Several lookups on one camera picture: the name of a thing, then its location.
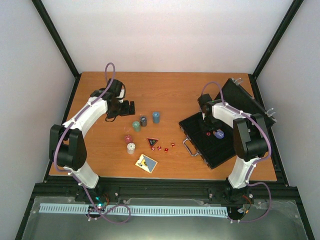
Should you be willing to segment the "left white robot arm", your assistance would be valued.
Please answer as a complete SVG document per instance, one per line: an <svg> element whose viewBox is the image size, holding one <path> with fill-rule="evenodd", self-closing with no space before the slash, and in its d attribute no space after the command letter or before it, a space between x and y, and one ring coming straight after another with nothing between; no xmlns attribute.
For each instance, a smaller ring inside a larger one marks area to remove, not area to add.
<svg viewBox="0 0 320 240"><path fill-rule="evenodd" d="M75 177L78 184L87 188L92 201L103 198L104 188L98 185L99 176L87 162L85 136L96 121L105 115L106 122L117 117L135 114L135 103L125 100L126 87L117 79L109 79L105 88L90 94L87 103L70 120L53 125L49 136L49 159L57 171Z"/></svg>

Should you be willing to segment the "black poker set case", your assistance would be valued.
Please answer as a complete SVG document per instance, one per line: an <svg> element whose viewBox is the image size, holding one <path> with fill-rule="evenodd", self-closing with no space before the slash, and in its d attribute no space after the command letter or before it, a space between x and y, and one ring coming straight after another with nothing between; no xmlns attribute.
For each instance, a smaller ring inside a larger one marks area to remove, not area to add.
<svg viewBox="0 0 320 240"><path fill-rule="evenodd" d="M224 100L232 107L243 110L248 114L261 114L267 129L276 123L276 119L267 114L262 107L250 94L236 81L229 78L222 87ZM198 112L179 122L181 130L190 140L209 168L214 169L236 155L234 148L233 130L226 123L220 121L220 129L224 132L224 138L218 139L213 135L213 131L201 130L202 113Z"/></svg>

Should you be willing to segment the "purple blind button chips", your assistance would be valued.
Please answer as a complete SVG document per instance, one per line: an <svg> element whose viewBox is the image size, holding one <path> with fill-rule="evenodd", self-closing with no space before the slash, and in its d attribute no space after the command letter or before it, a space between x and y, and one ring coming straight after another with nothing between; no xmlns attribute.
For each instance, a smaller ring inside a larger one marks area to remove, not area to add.
<svg viewBox="0 0 320 240"><path fill-rule="evenodd" d="M224 132L220 129L214 130L212 133L217 139L223 139L225 136Z"/></svg>

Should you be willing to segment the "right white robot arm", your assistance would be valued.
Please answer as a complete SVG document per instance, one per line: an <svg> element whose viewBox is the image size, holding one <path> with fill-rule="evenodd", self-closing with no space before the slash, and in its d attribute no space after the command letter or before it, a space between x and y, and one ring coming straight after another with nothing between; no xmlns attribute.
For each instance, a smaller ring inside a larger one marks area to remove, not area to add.
<svg viewBox="0 0 320 240"><path fill-rule="evenodd" d="M233 129L233 148L236 160L231 174L226 179L223 195L234 203L247 193L250 177L258 162L271 153L271 144L266 135L265 119L261 114L249 114L238 110L222 98L213 100L201 94L197 99L204 123L218 130L221 124Z"/></svg>

